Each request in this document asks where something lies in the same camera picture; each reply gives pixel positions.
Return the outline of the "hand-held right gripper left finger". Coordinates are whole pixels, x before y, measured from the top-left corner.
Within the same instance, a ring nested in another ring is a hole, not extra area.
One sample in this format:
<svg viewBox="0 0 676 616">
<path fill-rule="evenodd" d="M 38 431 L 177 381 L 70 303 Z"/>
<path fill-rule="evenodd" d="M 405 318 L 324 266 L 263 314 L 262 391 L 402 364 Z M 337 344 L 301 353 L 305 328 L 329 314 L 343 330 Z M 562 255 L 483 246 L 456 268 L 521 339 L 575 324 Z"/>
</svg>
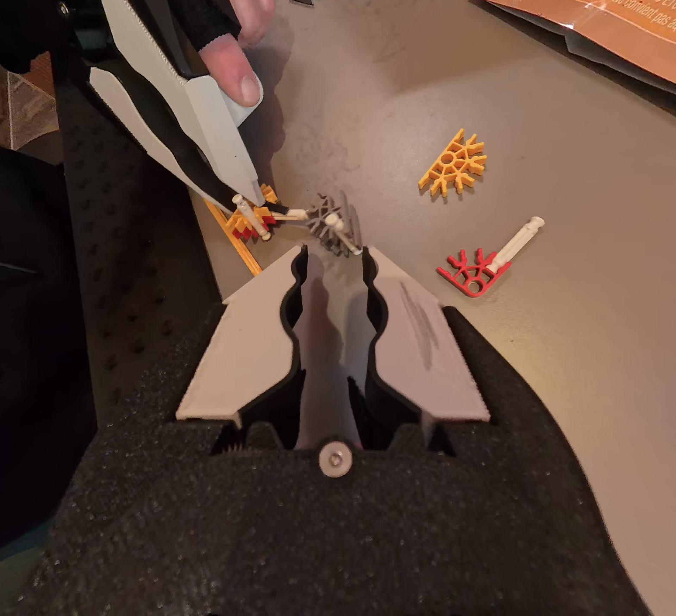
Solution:
<svg viewBox="0 0 676 616">
<path fill-rule="evenodd" d="M 224 300 L 224 312 L 175 418 L 232 421 L 266 416 L 300 369 L 293 326 L 302 312 L 308 247 L 297 245 Z"/>
</svg>

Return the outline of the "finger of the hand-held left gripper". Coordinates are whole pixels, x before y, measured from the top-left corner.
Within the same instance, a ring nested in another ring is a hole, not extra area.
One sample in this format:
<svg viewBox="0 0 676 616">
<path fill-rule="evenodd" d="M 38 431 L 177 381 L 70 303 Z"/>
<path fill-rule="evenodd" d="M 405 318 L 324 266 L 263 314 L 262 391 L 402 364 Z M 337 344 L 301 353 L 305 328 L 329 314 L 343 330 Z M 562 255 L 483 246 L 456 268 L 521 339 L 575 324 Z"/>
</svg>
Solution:
<svg viewBox="0 0 676 616">
<path fill-rule="evenodd" d="M 253 111 L 209 75 L 185 78 L 129 0 L 101 0 L 119 59 L 101 66 L 101 98 L 145 151 L 222 209 L 268 204 L 239 132 Z"/>
<path fill-rule="evenodd" d="M 172 66 L 93 66 L 89 83 L 145 152 L 207 200 L 231 209 L 249 197 L 249 153 L 239 131 L 249 110 L 210 76 Z"/>
</svg>

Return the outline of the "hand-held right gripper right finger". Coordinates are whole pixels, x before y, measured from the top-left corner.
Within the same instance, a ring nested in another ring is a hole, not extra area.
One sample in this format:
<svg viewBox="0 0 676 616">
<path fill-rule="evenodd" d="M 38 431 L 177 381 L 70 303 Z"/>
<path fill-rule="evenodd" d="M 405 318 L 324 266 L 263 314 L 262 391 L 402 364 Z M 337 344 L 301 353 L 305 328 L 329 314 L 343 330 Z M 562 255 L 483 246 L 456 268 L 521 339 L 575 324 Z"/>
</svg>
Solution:
<svg viewBox="0 0 676 616">
<path fill-rule="evenodd" d="M 363 249 L 362 269 L 375 329 L 364 387 L 368 417 L 387 436 L 414 424 L 427 443 L 438 424 L 488 424 L 442 302 L 374 247 Z"/>
</svg>

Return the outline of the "yellow and red connector assembly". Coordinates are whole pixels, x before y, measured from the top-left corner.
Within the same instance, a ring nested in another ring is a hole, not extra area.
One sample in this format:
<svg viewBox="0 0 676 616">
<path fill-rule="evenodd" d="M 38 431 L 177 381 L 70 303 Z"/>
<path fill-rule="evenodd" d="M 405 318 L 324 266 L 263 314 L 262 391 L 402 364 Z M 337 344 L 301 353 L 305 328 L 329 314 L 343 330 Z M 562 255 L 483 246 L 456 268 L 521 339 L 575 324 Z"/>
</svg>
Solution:
<svg viewBox="0 0 676 616">
<path fill-rule="evenodd" d="M 260 185 L 264 197 L 263 206 L 255 206 L 244 196 L 237 194 L 232 198 L 234 213 L 225 223 L 225 233 L 236 240 L 248 240 L 251 236 L 268 240 L 270 227 L 277 222 L 305 222 L 309 213 L 305 209 L 290 209 L 280 204 L 275 191 L 267 184 Z"/>
</svg>

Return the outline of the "grey connector assembly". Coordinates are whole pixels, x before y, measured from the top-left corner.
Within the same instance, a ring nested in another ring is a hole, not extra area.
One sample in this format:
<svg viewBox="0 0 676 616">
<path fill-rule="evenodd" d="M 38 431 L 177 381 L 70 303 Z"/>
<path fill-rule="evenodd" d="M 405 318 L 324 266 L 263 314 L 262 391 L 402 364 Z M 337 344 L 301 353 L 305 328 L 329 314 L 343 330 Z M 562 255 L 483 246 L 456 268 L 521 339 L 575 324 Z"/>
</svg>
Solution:
<svg viewBox="0 0 676 616">
<path fill-rule="evenodd" d="M 362 254 L 362 240 L 356 209 L 340 190 L 336 196 L 318 193 L 306 210 L 309 232 L 334 255 Z"/>
</svg>

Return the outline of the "red connector with white rod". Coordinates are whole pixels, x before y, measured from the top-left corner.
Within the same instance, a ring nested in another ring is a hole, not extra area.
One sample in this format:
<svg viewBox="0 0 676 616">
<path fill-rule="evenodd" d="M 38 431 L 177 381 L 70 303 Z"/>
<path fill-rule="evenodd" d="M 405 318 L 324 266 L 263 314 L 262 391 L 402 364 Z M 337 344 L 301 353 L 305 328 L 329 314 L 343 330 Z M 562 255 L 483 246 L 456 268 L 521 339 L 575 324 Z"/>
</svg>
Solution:
<svg viewBox="0 0 676 616">
<path fill-rule="evenodd" d="M 481 297 L 510 268 L 514 257 L 544 224 L 542 218 L 534 216 L 499 251 L 486 255 L 479 247 L 471 259 L 462 249 L 457 256 L 447 257 L 448 268 L 437 267 L 436 273 L 467 297 Z"/>
</svg>

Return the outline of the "yellow plastic rod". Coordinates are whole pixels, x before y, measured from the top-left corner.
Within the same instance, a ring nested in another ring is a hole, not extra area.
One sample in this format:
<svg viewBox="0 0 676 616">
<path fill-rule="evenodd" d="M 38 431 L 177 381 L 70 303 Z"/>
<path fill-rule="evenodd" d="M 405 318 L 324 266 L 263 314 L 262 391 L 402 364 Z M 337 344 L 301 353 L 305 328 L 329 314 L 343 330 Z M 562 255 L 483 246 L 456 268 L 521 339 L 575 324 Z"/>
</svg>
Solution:
<svg viewBox="0 0 676 616">
<path fill-rule="evenodd" d="M 249 271 L 253 275 L 260 274 L 262 272 L 262 268 L 258 264 L 257 260 L 255 260 L 253 255 L 249 252 L 245 241 L 242 240 L 240 236 L 235 235 L 235 227 L 241 217 L 241 214 L 235 213 L 227 218 L 224 211 L 215 206 L 215 204 L 208 201 L 206 198 L 203 198 L 203 201 Z"/>
</svg>

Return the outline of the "yellow connector piece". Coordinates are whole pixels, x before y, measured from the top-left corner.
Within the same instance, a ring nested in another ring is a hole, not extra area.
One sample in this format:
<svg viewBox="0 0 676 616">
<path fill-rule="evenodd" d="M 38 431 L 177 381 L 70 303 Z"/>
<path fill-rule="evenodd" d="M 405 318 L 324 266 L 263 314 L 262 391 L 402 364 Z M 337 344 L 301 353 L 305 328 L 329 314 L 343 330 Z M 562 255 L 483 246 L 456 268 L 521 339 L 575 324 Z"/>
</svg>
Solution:
<svg viewBox="0 0 676 616">
<path fill-rule="evenodd" d="M 428 190 L 432 198 L 446 198 L 451 189 L 460 196 L 465 188 L 473 188 L 486 168 L 484 146 L 476 134 L 466 137 L 461 128 L 418 181 L 418 189 Z"/>
</svg>

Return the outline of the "person's dark clothing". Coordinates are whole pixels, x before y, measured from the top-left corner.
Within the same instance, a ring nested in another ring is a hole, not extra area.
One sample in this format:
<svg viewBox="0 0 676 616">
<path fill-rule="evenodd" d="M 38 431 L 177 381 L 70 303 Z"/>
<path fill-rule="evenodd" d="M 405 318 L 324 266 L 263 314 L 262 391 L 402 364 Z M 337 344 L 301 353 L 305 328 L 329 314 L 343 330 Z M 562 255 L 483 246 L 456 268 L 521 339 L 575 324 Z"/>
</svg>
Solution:
<svg viewBox="0 0 676 616">
<path fill-rule="evenodd" d="M 96 430 L 63 169 L 2 148 L 2 546 L 51 516 Z"/>
</svg>

